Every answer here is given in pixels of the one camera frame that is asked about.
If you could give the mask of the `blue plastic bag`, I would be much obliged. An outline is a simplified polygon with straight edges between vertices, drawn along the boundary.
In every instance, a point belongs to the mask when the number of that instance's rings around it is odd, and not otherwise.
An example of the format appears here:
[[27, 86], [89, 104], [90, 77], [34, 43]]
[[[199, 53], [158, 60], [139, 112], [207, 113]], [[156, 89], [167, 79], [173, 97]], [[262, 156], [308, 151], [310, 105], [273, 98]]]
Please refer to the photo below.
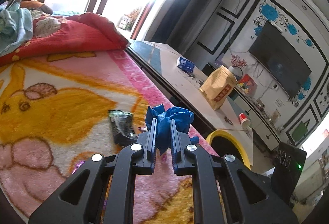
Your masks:
[[156, 147], [159, 149], [161, 156], [171, 146], [171, 120], [175, 120], [175, 125], [178, 132], [187, 134], [189, 132], [190, 125], [194, 121], [194, 113], [181, 107], [171, 107], [165, 110], [164, 105], [161, 104], [152, 108], [148, 107], [145, 118], [145, 123], [148, 130], [151, 129], [153, 119], [157, 120]]

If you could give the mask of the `yellow rimmed trash bin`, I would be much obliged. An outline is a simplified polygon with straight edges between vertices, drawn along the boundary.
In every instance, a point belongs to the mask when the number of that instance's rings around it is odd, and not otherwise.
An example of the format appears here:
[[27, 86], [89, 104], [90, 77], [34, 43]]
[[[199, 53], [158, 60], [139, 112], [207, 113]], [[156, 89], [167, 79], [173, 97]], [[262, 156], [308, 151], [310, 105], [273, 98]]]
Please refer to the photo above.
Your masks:
[[225, 130], [215, 130], [206, 138], [207, 143], [214, 149], [218, 156], [232, 154], [251, 169], [250, 159], [243, 145], [229, 132]]

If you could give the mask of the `black green snack bag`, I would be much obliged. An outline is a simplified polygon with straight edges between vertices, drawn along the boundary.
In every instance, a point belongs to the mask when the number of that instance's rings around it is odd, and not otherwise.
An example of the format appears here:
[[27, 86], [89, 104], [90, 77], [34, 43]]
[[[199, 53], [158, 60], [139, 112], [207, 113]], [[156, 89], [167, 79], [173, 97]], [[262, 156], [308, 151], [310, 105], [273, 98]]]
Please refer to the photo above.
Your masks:
[[114, 143], [126, 147], [137, 142], [138, 135], [133, 129], [133, 114], [122, 110], [109, 110], [108, 117]]

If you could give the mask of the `white tv cabinet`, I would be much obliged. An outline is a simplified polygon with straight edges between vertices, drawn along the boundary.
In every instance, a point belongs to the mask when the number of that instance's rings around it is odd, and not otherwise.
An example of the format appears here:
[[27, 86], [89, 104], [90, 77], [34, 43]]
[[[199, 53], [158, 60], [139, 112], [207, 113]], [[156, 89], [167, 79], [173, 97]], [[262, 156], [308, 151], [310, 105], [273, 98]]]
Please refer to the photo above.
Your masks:
[[259, 139], [263, 141], [263, 144], [266, 145], [267, 150], [275, 150], [280, 143], [279, 134], [270, 123], [265, 113], [254, 104], [254, 100], [240, 91], [238, 87], [235, 87], [229, 96], [250, 119], [253, 131], [255, 131]]

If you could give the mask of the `red white paper cup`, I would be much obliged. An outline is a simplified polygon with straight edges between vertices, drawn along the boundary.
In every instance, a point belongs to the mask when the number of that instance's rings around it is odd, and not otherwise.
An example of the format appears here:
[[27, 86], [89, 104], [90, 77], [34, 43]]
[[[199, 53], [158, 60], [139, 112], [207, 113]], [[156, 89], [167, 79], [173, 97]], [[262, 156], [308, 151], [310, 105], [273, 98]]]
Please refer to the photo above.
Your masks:
[[244, 113], [240, 113], [238, 118], [243, 129], [251, 129], [251, 121]]

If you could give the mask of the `purple candy wrapper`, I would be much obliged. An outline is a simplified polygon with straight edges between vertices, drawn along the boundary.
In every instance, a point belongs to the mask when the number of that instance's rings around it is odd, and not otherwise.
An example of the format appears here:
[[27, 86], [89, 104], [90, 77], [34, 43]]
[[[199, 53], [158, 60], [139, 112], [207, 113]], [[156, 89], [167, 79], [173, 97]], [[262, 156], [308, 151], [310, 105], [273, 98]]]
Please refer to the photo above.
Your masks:
[[79, 162], [77, 162], [74, 167], [73, 167], [73, 170], [72, 170], [72, 174], [74, 174], [83, 164], [85, 163], [84, 160], [81, 160]]

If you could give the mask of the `brown paper bag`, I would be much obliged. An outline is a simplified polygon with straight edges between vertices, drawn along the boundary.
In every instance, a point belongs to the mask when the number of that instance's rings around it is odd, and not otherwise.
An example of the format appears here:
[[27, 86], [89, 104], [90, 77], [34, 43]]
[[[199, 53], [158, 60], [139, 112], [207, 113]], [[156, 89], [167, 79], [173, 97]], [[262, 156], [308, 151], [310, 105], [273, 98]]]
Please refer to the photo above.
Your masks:
[[219, 109], [237, 85], [235, 75], [223, 65], [213, 71], [199, 91], [213, 110]]

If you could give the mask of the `red picture box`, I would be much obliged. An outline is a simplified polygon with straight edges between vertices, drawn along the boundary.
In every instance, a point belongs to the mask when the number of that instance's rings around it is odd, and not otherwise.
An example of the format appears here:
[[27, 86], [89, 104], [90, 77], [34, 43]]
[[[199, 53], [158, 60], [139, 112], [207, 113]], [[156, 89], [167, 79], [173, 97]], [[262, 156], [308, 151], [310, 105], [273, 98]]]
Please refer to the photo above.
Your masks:
[[249, 96], [253, 96], [258, 87], [257, 83], [248, 75], [245, 74], [237, 83], [238, 87]]

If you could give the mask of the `grey coffee table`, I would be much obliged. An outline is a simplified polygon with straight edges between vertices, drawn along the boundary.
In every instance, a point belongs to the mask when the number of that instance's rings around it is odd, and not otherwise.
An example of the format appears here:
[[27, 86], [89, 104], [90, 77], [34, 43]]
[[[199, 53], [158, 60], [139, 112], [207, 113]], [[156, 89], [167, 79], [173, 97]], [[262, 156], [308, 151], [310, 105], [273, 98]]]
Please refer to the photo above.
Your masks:
[[198, 132], [206, 137], [215, 130], [225, 130], [241, 148], [241, 156], [247, 167], [253, 165], [253, 135], [243, 129], [238, 114], [229, 100], [224, 101], [218, 110], [213, 110], [199, 91], [207, 76], [194, 68], [189, 75], [177, 68], [181, 56], [169, 45], [131, 39], [127, 53], [172, 97], [195, 114], [195, 119], [203, 124]]

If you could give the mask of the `blue tissue pack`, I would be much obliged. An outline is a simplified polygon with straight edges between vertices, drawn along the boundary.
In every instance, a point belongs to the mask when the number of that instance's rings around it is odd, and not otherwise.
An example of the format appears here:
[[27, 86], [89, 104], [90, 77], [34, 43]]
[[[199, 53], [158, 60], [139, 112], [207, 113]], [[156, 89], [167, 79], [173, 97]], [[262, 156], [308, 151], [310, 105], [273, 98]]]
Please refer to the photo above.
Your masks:
[[178, 57], [176, 67], [186, 73], [193, 73], [195, 64], [184, 57]]

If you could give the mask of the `white vase red flowers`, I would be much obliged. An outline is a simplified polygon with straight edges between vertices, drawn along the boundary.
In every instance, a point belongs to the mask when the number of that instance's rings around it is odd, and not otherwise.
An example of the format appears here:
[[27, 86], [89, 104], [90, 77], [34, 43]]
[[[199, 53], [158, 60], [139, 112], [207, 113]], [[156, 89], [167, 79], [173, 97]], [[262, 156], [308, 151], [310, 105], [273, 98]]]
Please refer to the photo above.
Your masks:
[[232, 71], [234, 75], [244, 75], [244, 68], [247, 67], [247, 61], [245, 59], [239, 57], [237, 54], [234, 54], [231, 56], [230, 64], [231, 66], [229, 70]]

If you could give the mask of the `red quilt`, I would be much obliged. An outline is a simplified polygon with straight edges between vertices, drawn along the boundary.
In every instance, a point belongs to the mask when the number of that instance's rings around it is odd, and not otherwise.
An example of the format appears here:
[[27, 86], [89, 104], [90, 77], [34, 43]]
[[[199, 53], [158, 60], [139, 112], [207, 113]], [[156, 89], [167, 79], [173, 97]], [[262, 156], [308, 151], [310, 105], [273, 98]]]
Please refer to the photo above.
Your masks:
[[1, 66], [49, 54], [124, 50], [130, 42], [99, 14], [51, 16], [32, 10], [33, 37], [1, 57]]

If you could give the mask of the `grey standing air conditioner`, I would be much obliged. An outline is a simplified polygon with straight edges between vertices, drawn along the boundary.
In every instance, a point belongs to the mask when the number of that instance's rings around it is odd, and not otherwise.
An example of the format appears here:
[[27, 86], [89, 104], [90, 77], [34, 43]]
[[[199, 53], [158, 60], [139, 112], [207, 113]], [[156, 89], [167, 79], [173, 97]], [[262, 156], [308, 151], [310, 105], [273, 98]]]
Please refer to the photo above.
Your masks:
[[168, 43], [185, 55], [224, 0], [194, 0], [175, 26]]

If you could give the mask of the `light blue cloth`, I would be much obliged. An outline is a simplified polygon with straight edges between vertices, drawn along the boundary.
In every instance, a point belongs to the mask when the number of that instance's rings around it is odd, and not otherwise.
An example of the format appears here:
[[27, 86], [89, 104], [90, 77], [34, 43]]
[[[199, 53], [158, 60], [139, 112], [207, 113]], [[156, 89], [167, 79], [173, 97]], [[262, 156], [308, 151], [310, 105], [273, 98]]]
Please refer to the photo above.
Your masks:
[[1, 4], [1, 56], [15, 51], [22, 43], [32, 39], [33, 22], [30, 11], [14, 3], [6, 8]]

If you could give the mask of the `black wall television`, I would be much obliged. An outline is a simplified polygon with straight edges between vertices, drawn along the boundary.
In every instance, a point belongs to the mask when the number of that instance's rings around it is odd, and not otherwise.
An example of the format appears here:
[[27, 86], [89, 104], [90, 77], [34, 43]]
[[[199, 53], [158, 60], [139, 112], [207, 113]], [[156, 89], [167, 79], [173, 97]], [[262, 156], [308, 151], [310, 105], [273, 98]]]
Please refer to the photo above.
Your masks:
[[294, 98], [311, 74], [297, 50], [269, 21], [261, 28], [249, 53], [268, 70], [290, 98]]

